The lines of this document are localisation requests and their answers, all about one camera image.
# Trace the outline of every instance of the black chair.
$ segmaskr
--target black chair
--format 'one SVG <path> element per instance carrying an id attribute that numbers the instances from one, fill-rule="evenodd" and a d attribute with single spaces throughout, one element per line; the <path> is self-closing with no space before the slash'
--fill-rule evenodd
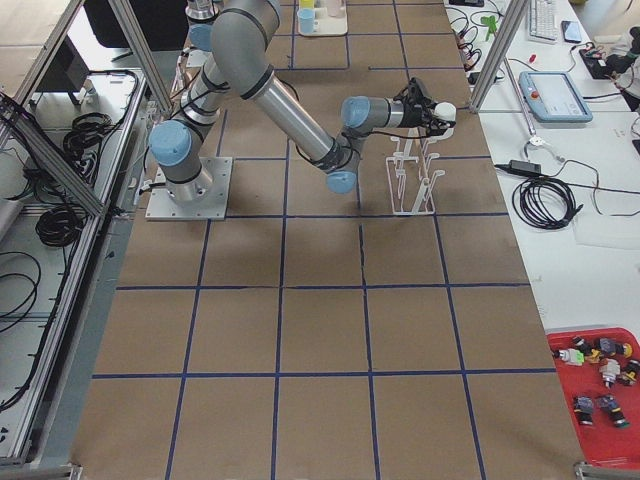
<path id="1" fill-rule="evenodd" d="M 151 50 L 182 50 L 189 31 L 186 0 L 130 1 Z M 108 0 L 87 0 L 84 9 L 100 45 L 129 48 Z"/>

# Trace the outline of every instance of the keyboard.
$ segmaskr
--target keyboard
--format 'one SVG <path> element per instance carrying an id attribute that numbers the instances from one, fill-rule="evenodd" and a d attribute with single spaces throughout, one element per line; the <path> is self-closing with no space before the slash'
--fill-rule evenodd
<path id="1" fill-rule="evenodd" d="M 529 0 L 527 20 L 529 40 L 543 43 L 558 41 L 556 0 Z"/>

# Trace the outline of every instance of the white table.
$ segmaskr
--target white table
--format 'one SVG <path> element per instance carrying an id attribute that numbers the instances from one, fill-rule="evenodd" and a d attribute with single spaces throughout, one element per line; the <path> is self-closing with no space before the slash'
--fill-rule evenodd
<path id="1" fill-rule="evenodd" d="M 528 138 L 520 113 L 480 114 L 487 143 L 495 163 L 521 158 Z M 640 190 L 640 155 L 631 144 L 630 126 L 638 118 L 631 112 L 595 112 L 591 123 L 562 129 L 536 123 L 538 134 L 560 155 L 582 161 L 600 171 L 601 185 Z M 544 150 L 531 154 L 543 173 L 555 173 L 561 164 Z M 578 244 L 574 228 L 536 230 L 524 224 L 511 207 L 511 194 L 522 179 L 499 173 L 527 273 L 547 331 L 581 326 L 622 326 L 640 338 L 640 249 L 604 248 Z M 588 169 L 569 165 L 560 176 L 567 182 L 591 184 Z M 573 188 L 580 215 L 594 214 L 590 191 Z M 640 196 L 600 193 L 598 204 L 605 212 L 640 210 Z M 640 215 L 633 219 L 608 218 L 603 228 L 616 229 L 617 222 L 631 222 L 640 238 Z"/>
<path id="2" fill-rule="evenodd" d="M 573 11 L 573 8 L 567 0 L 556 0 L 557 2 L 557 15 L 556 21 L 558 26 L 562 20 L 578 21 L 578 18 Z M 503 3 L 498 0 L 498 7 L 501 11 L 505 11 L 506 7 L 503 7 Z M 478 12 L 481 9 L 470 7 L 456 7 L 463 10 L 467 15 L 471 15 L 474 12 Z M 485 4 L 486 10 L 494 10 L 494 7 L 490 3 Z M 460 17 L 460 13 L 455 10 L 447 10 L 449 18 L 451 20 Z M 474 20 L 479 21 L 483 15 L 474 15 Z M 463 21 L 458 21 L 454 24 L 456 30 L 459 30 L 463 26 Z M 584 31 L 582 26 L 580 27 L 582 32 L 583 42 L 589 41 L 589 36 Z M 475 48 L 482 50 L 482 58 L 476 65 L 474 71 L 482 70 L 484 61 L 489 54 L 491 45 L 493 44 L 494 37 L 490 37 L 489 41 L 485 41 L 486 28 L 480 28 L 480 33 L 477 39 L 473 42 Z M 472 34 L 469 34 L 467 39 L 471 39 Z M 617 88 L 609 80 L 594 80 L 589 71 L 584 65 L 584 62 L 580 58 L 578 50 L 582 47 L 576 48 L 572 53 L 570 49 L 574 44 L 567 43 L 562 38 L 555 44 L 546 44 L 540 42 L 532 42 L 527 39 L 527 27 L 526 18 L 523 19 L 520 28 L 516 36 L 511 43 L 508 51 L 508 58 L 517 58 L 524 62 L 528 62 L 531 55 L 535 55 L 536 59 L 531 66 L 536 70 L 543 71 L 566 71 L 573 65 L 571 57 L 576 62 L 575 67 L 569 73 L 572 80 L 576 84 L 576 87 L 580 91 L 583 97 L 591 97 L 598 95 L 606 95 L 610 93 L 617 93 Z M 516 78 L 520 72 L 528 70 L 527 67 L 517 62 L 510 62 L 511 69 L 513 70 Z M 628 112 L 629 107 L 621 96 L 612 97 L 608 99 L 597 100 L 589 102 L 589 108 L 594 112 Z M 520 104 L 516 97 L 515 90 L 513 89 L 509 78 L 496 82 L 489 90 L 487 97 L 485 98 L 480 111 L 482 112 L 519 112 L 521 111 Z"/>

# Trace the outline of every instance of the red tray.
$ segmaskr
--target red tray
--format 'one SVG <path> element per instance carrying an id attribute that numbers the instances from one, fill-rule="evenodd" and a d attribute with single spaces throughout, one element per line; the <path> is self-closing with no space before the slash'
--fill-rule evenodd
<path id="1" fill-rule="evenodd" d="M 618 342 L 631 344 L 633 355 L 631 358 L 640 359 L 640 346 L 635 337 L 624 328 L 603 328 L 574 332 L 552 333 L 547 335 L 552 350 L 573 347 L 571 339 L 576 335 L 593 343 L 598 338 L 608 337 Z M 627 360 L 614 357 L 624 368 Z M 578 434 L 582 452 L 587 461 L 595 466 L 606 468 L 640 469 L 640 382 L 631 387 L 621 384 L 607 389 L 602 383 L 598 371 L 599 365 L 585 362 L 581 367 L 567 365 L 556 359 L 556 370 L 562 383 L 564 398 L 573 418 L 573 425 Z M 593 412 L 593 426 L 579 425 L 573 413 L 573 398 L 588 396 L 592 400 L 601 395 L 611 393 L 620 404 L 622 412 L 630 426 L 616 428 L 613 426 L 606 412 L 597 406 Z"/>

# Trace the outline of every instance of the blue cup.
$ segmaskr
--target blue cup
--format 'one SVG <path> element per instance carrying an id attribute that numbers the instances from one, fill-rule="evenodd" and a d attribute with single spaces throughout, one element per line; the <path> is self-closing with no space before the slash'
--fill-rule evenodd
<path id="1" fill-rule="evenodd" d="M 314 31 L 316 12 L 313 8 L 301 8 L 298 10 L 298 28 L 302 35 L 310 35 Z"/>

